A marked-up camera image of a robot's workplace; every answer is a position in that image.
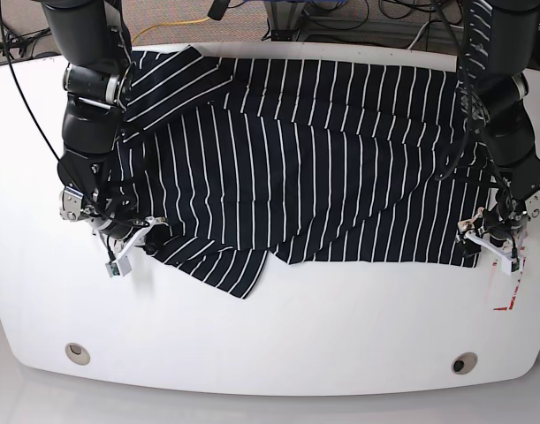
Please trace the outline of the black robot arm image-left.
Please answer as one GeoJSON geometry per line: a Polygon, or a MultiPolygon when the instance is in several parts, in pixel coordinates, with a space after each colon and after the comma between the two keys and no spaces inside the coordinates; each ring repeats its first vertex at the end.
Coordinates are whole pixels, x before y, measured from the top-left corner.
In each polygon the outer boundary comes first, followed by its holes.
{"type": "Polygon", "coordinates": [[[64,189],[60,214],[85,221],[103,242],[110,276],[132,270],[128,254],[145,244],[162,218],[137,215],[136,199],[110,180],[135,66],[119,1],[44,1],[42,10],[68,65],[62,124],[64,153],[57,173],[64,189]]]}

